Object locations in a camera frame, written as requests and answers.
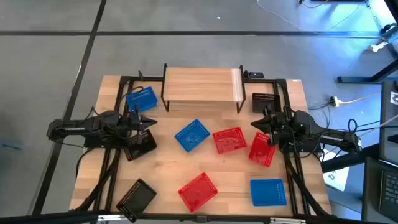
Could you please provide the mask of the black desk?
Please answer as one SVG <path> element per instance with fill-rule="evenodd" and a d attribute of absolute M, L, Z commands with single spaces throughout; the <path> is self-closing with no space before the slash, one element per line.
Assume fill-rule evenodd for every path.
<path fill-rule="evenodd" d="M 345 154 L 343 156 L 322 162 L 323 172 L 330 172 L 353 165 L 364 164 L 363 204 L 362 219 L 372 222 L 386 222 L 398 224 L 394 220 L 384 216 L 379 211 L 381 194 L 382 171 L 391 171 L 398 174 L 398 166 L 380 158 L 380 144 L 365 147 L 357 154 Z"/>

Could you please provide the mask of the black rig beam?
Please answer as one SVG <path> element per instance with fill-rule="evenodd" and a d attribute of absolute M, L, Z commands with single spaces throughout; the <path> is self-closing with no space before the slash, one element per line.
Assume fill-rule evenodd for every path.
<path fill-rule="evenodd" d="M 98 222 L 99 215 L 110 215 L 105 210 L 98 211 L 85 211 L 85 212 L 65 212 L 65 213 L 49 213 L 39 215 L 25 215 L 18 217 L 0 217 L 0 224 L 82 224 L 89 222 Z M 127 218 L 122 214 L 120 220 Z M 208 222 L 260 222 L 269 224 L 271 217 L 277 216 L 242 216 L 242 215 L 173 215 L 173 214 L 142 214 L 138 220 L 178 220 L 178 221 L 191 221 L 195 223 L 208 223 Z M 316 215 L 303 215 L 298 214 L 292 217 L 281 218 L 294 218 L 306 220 L 307 224 L 387 224 L 382 222 L 369 222 L 360 220 L 350 220 L 338 218 L 333 215 L 316 216 Z"/>

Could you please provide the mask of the black keyboard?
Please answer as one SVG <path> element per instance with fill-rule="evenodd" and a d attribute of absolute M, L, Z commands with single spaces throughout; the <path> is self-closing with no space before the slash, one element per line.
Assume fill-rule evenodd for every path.
<path fill-rule="evenodd" d="M 398 174 L 382 171 L 379 211 L 398 223 Z"/>

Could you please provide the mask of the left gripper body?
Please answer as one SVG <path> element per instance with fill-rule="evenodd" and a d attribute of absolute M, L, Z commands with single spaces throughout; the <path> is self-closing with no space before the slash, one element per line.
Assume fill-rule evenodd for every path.
<path fill-rule="evenodd" d="M 139 107 L 135 107 L 127 116 L 127 133 L 126 133 L 126 138 L 131 139 L 132 138 L 132 131 L 136 131 L 136 143 L 138 145 L 142 144 L 142 127 L 141 127 L 141 117 L 139 114 Z"/>

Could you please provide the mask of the wooden shelf with black legs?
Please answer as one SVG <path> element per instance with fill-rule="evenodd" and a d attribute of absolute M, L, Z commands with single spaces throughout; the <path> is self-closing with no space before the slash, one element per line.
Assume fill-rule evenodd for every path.
<path fill-rule="evenodd" d="M 171 101 L 233 102 L 241 112 L 246 101 L 243 66 L 238 68 L 170 67 L 164 64 L 160 98 Z"/>

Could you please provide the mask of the black floor stand leg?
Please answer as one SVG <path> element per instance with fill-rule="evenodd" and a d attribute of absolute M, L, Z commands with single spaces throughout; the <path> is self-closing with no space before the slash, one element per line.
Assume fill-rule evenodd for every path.
<path fill-rule="evenodd" d="M 383 81 L 397 81 L 398 77 L 389 78 L 389 75 L 398 71 L 398 59 L 371 77 L 337 77 L 338 83 L 350 84 L 381 84 Z"/>

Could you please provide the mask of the black aluminium table frame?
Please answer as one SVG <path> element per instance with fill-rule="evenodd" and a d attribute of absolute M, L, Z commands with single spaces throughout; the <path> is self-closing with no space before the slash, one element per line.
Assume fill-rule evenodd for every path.
<path fill-rule="evenodd" d="M 105 75 L 99 89 L 96 110 L 100 113 L 110 110 L 115 105 L 119 87 L 126 92 L 129 84 L 151 86 L 160 97 L 162 77 L 149 77 L 150 81 L 141 81 L 137 77 Z M 135 161 L 127 161 L 121 153 L 113 196 L 109 196 L 106 184 L 99 201 L 99 209 L 109 209 L 119 213 L 116 204 L 131 188 L 137 179 L 148 183 L 157 195 L 144 210 L 146 214 L 173 215 L 242 215 L 242 216 L 277 216 L 291 217 L 292 203 L 289 193 L 288 178 L 284 166 L 283 154 L 276 150 L 270 167 L 263 167 L 248 159 L 252 140 L 257 129 L 250 122 L 260 119 L 262 114 L 252 113 L 252 93 L 274 93 L 274 87 L 284 103 L 283 94 L 289 96 L 293 110 L 307 110 L 301 80 L 245 80 L 246 102 L 239 114 L 234 103 L 229 104 L 183 104 L 170 103 L 166 112 L 160 99 L 159 106 L 146 111 L 146 116 L 156 119 L 158 124 L 150 128 L 157 149 Z M 175 140 L 174 135 L 182 128 L 198 119 L 210 133 L 223 129 L 241 127 L 248 146 L 227 154 L 218 154 L 212 136 L 208 137 L 191 153 L 185 152 Z M 103 165 L 105 149 L 89 152 L 80 164 L 80 171 L 75 182 L 70 209 L 77 208 L 97 184 Z M 323 180 L 320 162 L 315 156 L 302 159 L 305 184 L 315 200 L 326 212 L 331 207 Z M 178 190 L 196 176 L 205 172 L 214 183 L 218 193 L 197 211 L 191 213 L 178 194 Z M 279 207 L 255 207 L 251 200 L 250 180 L 282 179 L 284 181 L 287 205 Z"/>

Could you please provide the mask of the blue plastic slotted basket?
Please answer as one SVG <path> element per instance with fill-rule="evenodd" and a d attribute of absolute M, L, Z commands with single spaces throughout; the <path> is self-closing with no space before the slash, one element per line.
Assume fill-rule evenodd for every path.
<path fill-rule="evenodd" d="M 175 139 L 186 152 L 191 152 L 209 136 L 210 132 L 198 119 L 195 119 L 179 131 Z"/>
<path fill-rule="evenodd" d="M 282 179 L 253 179 L 250 181 L 251 199 L 255 207 L 286 206 Z"/>
<path fill-rule="evenodd" d="M 136 105 L 139 112 L 144 112 L 155 108 L 158 100 L 151 86 L 143 88 L 141 91 L 130 93 L 126 97 L 129 111 L 134 111 Z"/>

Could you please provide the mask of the black plastic slotted basket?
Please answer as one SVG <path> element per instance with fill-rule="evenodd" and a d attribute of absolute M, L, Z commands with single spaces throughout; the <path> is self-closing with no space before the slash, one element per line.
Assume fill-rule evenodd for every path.
<path fill-rule="evenodd" d="M 137 179 L 116 205 L 116 208 L 131 222 L 141 217 L 157 192 L 142 179 Z"/>
<path fill-rule="evenodd" d="M 262 113 L 267 106 L 272 111 L 281 112 L 280 96 L 268 93 L 252 94 L 252 111 L 254 113 Z"/>
<path fill-rule="evenodd" d="M 149 129 L 128 139 L 124 153 L 128 161 L 135 160 L 157 147 L 156 141 Z"/>

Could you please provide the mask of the white paper sheet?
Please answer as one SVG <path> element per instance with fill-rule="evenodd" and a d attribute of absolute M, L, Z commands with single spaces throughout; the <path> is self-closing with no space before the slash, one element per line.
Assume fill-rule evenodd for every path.
<path fill-rule="evenodd" d="M 330 152 L 329 150 L 325 149 L 325 155 L 322 156 L 322 161 L 325 162 L 330 159 L 340 157 L 340 154 L 336 155 L 337 152 L 337 150 Z M 329 187 L 333 187 L 334 189 L 337 189 L 339 191 L 344 191 L 348 174 L 349 167 L 345 167 L 331 172 L 324 172 L 323 179 Z"/>

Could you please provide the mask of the red plastic slotted basket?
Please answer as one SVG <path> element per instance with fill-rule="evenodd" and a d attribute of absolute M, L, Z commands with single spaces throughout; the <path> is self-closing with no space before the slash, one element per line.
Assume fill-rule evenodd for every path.
<path fill-rule="evenodd" d="M 240 127 L 225 129 L 212 134 L 218 154 L 226 154 L 247 146 Z"/>
<path fill-rule="evenodd" d="M 270 137 L 266 134 L 257 132 L 251 144 L 251 150 L 248 158 L 256 164 L 269 167 L 273 160 L 276 146 L 270 146 L 268 140 Z"/>
<path fill-rule="evenodd" d="M 178 190 L 179 196 L 191 213 L 201 208 L 217 193 L 217 188 L 205 172 Z"/>

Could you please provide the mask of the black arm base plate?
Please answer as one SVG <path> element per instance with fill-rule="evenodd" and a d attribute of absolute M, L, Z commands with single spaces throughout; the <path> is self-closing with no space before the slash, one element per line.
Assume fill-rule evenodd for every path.
<path fill-rule="evenodd" d="M 84 142 L 84 146 L 87 148 L 117 148 L 127 145 L 125 139 L 113 138 L 113 137 L 87 137 Z"/>
<path fill-rule="evenodd" d="M 308 154 L 308 153 L 321 153 L 322 148 L 320 144 L 315 146 L 314 142 L 296 142 L 295 145 L 292 142 L 283 142 L 279 144 L 279 149 L 281 151 L 287 152 L 297 152 L 300 154 Z"/>

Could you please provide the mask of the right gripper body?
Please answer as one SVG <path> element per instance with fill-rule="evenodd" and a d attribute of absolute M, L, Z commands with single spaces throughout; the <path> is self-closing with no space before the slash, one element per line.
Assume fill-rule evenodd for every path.
<path fill-rule="evenodd" d="M 282 129 L 285 123 L 285 114 L 272 110 L 270 106 L 264 108 L 264 118 L 268 125 L 269 146 L 277 146 L 279 144 L 278 132 Z"/>

